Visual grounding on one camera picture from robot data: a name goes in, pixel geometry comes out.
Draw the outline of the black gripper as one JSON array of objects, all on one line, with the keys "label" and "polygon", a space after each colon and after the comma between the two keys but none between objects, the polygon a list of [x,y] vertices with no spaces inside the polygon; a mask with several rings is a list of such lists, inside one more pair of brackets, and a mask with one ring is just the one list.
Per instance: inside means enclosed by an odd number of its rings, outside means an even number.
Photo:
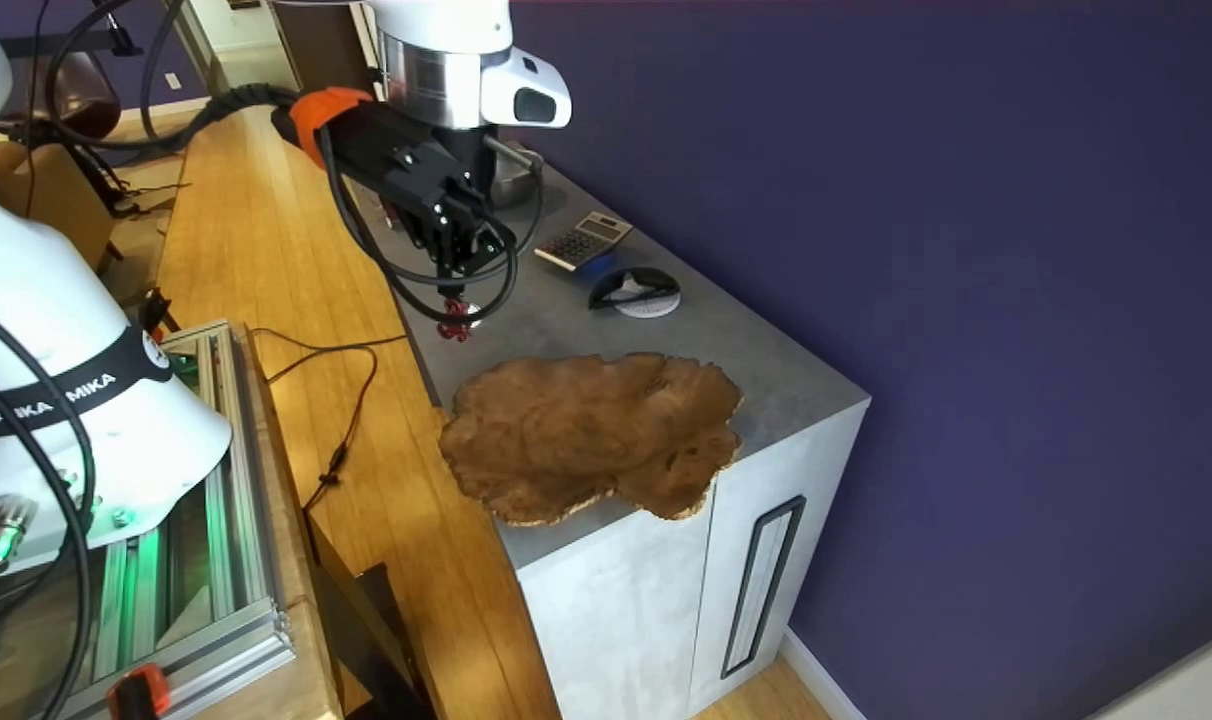
[{"label": "black gripper", "polygon": [[389,102],[326,123],[334,167],[381,197],[401,231],[436,265],[436,293],[460,297],[498,255],[487,132],[447,132]]}]

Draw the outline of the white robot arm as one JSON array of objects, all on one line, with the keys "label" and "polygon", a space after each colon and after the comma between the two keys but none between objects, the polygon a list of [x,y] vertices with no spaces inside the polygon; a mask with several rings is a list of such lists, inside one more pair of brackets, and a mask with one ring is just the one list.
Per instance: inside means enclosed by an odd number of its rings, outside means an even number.
[{"label": "white robot arm", "polygon": [[[288,0],[363,5],[384,89],[233,89],[220,121],[263,102],[334,197],[367,188],[431,258],[384,279],[447,336],[483,313],[479,271],[509,271],[520,238],[496,220],[487,142],[498,127],[560,127],[571,91],[557,62],[512,43],[509,0]],[[63,231],[0,204],[0,574],[156,529],[233,443],[159,343],[128,319]]]}]

